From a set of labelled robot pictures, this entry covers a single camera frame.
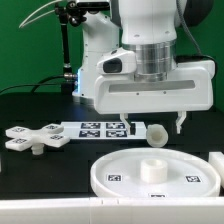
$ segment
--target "white lid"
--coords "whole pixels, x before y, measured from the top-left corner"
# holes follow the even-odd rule
[[[97,160],[91,186],[99,197],[218,196],[220,176],[209,163],[183,152],[135,148]]]

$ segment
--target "white knob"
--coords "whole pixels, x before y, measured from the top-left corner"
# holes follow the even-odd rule
[[[141,179],[148,184],[160,184],[167,180],[168,164],[160,159],[141,161]]]

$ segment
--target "green background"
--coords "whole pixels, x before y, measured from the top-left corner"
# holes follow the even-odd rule
[[[0,5],[0,90],[19,84],[32,84],[52,75],[62,74],[62,44],[58,18],[52,14],[19,29],[19,24],[48,0],[1,0]],[[224,1],[215,0],[211,14],[199,26],[191,28],[204,54],[219,64],[213,80],[215,105],[224,111]],[[177,54],[195,50],[183,30],[177,30]],[[71,61],[74,72],[82,61],[82,31],[69,28]],[[59,87],[42,87],[41,91],[58,91]]]

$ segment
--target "black table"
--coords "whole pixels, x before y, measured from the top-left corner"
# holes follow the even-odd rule
[[[165,148],[208,159],[224,151],[224,113],[212,108],[188,112],[180,135],[177,113],[132,114],[132,121],[162,124],[169,133]],[[119,121],[118,115],[99,115],[92,107],[75,104],[72,96],[53,93],[15,93],[0,96],[0,199],[67,198],[94,196],[90,168],[101,156],[127,148],[149,147],[146,140],[71,141],[60,149],[45,147],[35,157],[31,150],[15,152],[4,146],[5,130],[14,126],[40,129],[62,121]]]

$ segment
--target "white circular plate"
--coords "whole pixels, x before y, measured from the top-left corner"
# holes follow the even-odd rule
[[[167,163],[165,182],[144,181],[141,177],[141,163],[145,160]],[[103,156],[91,168],[91,186],[99,197],[218,196],[220,184],[220,176],[209,163],[168,149],[135,148],[117,151]]]

